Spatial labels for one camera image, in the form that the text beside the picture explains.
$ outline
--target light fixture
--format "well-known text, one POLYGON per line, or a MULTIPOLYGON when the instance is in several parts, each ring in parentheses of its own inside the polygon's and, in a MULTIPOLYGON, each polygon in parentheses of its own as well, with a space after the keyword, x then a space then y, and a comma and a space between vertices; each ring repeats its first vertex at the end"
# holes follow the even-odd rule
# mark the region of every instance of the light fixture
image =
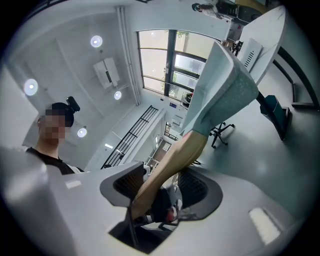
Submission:
POLYGON ((121 91, 119 91, 119 90, 117 90, 117 91, 114 93, 114 98, 115 98, 116 100, 119 100, 119 99, 121 98, 121 96, 122 96, 122 93, 121 93, 121 91))
POLYGON ((102 45, 102 38, 99 35, 95 35, 91 38, 90 43, 93 47, 97 48, 102 45))
POLYGON ((34 79, 28 79, 23 86, 24 93, 28 96, 35 95, 38 90, 38 83, 34 79))
POLYGON ((105 147, 107 147, 107 148, 109 148, 109 149, 113 149, 113 148, 114 148, 113 146, 110 146, 110 145, 109 145, 109 144, 107 144, 107 143, 106 143, 106 144, 104 144, 104 146, 105 146, 105 147))
POLYGON ((86 128, 87 128, 87 127, 84 126, 83 128, 80 128, 80 129, 78 130, 78 132, 77 132, 78 137, 83 138, 84 136, 87 135, 87 129, 86 129, 86 128))

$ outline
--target pipe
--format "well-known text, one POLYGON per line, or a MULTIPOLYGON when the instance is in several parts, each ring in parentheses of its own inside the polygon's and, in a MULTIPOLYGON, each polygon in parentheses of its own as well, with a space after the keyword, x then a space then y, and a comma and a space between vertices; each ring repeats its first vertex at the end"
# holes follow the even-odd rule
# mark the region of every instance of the pipe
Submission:
POLYGON ((128 40, 128 35, 127 35, 127 31, 128 30, 127 30, 125 11, 126 11, 126 9, 124 7, 121 7, 120 14, 121 14, 122 24, 123 24, 123 28, 124 28, 124 30, 123 30, 123 33, 124 33, 124 44, 126 46, 126 52, 127 52, 127 57, 128 57, 128 61, 129 61, 129 68, 130 68, 130 72, 131 72, 131 77, 132 77, 133 84, 134 84, 134 89, 135 89, 135 92, 136 92, 136 96, 137 96, 138 102, 140 104, 141 103, 140 102, 140 93, 139 93, 138 88, 137 88, 137 83, 136 83, 136 79, 135 79, 135 73, 134 73, 134 70, 133 70, 133 67, 132 67, 130 46, 129 46, 129 40, 128 40))
POLYGON ((130 85, 131 85, 131 88, 132 88, 132 91, 133 91, 133 96, 134 96, 134 99, 135 99, 135 104, 138 106, 140 104, 140 102, 138 101, 137 93, 136 93, 135 86, 134 86, 134 83, 133 83, 133 79, 132 79, 132 76, 131 76, 129 60, 128 60, 128 56, 127 56, 127 52, 126 52, 124 31, 123 31, 123 26, 122 26, 122 21, 121 21, 121 12, 120 12, 121 8, 122 7, 120 7, 120 6, 116 7, 116 12, 117 12, 117 16, 118 16, 118 23, 119 23, 119 29, 120 29, 121 44, 122 44, 122 49, 123 49, 124 60, 125 60, 127 72, 128 72, 128 75, 129 75, 130 85))

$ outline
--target window frame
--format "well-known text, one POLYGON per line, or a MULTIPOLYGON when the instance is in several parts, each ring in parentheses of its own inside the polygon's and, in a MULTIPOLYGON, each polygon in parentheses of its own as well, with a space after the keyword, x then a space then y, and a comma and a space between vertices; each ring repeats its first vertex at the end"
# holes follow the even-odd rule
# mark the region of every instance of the window frame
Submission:
MULTIPOLYGON (((177 83, 177 82, 173 81, 174 72, 181 73, 183 75, 192 77, 192 78, 194 78, 196 80, 199 79, 200 75, 199 74, 195 74, 195 73, 193 73, 191 71, 185 70, 183 68, 175 67, 176 57, 177 57, 177 55, 181 55, 181 56, 185 56, 185 57, 188 57, 188 58, 191 58, 191 59, 203 62, 203 63, 206 63, 207 59, 203 58, 203 57, 200 57, 200 56, 197 56, 197 55, 194 55, 194 54, 191 54, 191 53, 175 50, 175 48, 176 48, 176 40, 177 40, 177 32, 178 31, 182 31, 182 30, 174 30, 174 29, 151 29, 151 30, 168 30, 168 44, 167 44, 167 49, 165 49, 165 48, 153 48, 153 47, 141 47, 139 32, 148 31, 148 30, 141 30, 141 31, 137 31, 136 32, 137 33, 137 40, 138 40, 138 51, 139 51, 140 70, 141 70, 143 88, 146 88, 146 89, 148 89, 150 91, 159 93, 159 94, 167 96, 167 97, 171 97, 169 95, 170 86, 171 85, 172 86, 177 86, 179 88, 188 90, 188 91, 193 93, 194 92, 193 88, 190 88, 188 86, 185 86, 183 84, 180 84, 180 83, 177 83), (141 55, 141 50, 143 50, 143 49, 167 51, 166 64, 165 64, 166 72, 165 72, 165 75, 164 75, 164 81, 159 79, 159 78, 153 77, 153 76, 144 75, 143 66, 142 66, 142 55, 141 55), (161 92, 159 92, 159 91, 153 90, 152 88, 145 87, 144 77, 163 82, 164 83, 164 92, 163 92, 163 94, 161 92)), ((215 41, 218 41, 219 43, 221 43, 220 40, 218 40, 218 39, 216 39, 214 37, 203 35, 203 34, 198 34, 198 35, 201 35, 201 36, 204 36, 204 37, 208 37, 208 38, 212 38, 215 41)))

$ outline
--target white ceiling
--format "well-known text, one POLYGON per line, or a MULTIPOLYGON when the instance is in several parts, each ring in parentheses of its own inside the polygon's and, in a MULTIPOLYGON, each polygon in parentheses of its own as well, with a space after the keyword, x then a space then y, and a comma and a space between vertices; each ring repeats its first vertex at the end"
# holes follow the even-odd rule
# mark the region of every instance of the white ceiling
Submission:
MULTIPOLYGON (((29 78, 37 80, 38 92, 29 100, 40 114, 54 102, 66 102, 69 96, 79 104, 81 110, 74 114, 75 124, 60 147, 62 159, 68 160, 68 151, 78 146, 79 128, 87 126, 88 132, 92 131, 124 101, 133 99, 129 88, 122 90, 120 100, 113 96, 129 82, 116 13, 81 17, 51 29, 11 58, 8 67, 21 86, 29 78), (95 35, 103 40, 98 48, 90 44, 95 35), (118 88, 104 89, 95 73, 93 65, 105 58, 114 59, 120 76, 118 88)), ((25 144, 34 146, 37 138, 34 123, 25 144)))

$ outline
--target recessed light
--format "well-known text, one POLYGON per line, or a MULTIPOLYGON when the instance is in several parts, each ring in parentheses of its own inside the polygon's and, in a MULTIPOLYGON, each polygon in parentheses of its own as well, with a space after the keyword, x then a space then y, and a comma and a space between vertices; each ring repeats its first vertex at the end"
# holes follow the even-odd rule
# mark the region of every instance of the recessed light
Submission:
POLYGON ((107 148, 109 148, 109 149, 113 149, 113 148, 114 148, 113 146, 110 146, 110 145, 109 145, 109 144, 107 144, 107 143, 106 143, 106 144, 104 144, 104 146, 105 146, 105 147, 107 147, 107 148))
POLYGON ((116 100, 119 100, 121 98, 121 96, 122 96, 122 93, 119 90, 114 93, 114 98, 116 100))
POLYGON ((23 86, 24 93, 28 96, 35 95, 38 90, 38 83, 34 79, 28 79, 23 86))
POLYGON ((99 35, 95 35, 91 38, 90 43, 93 47, 97 48, 102 45, 102 38, 99 35))
POLYGON ((81 128, 77 132, 78 137, 83 138, 84 136, 87 135, 87 129, 86 128, 81 128))

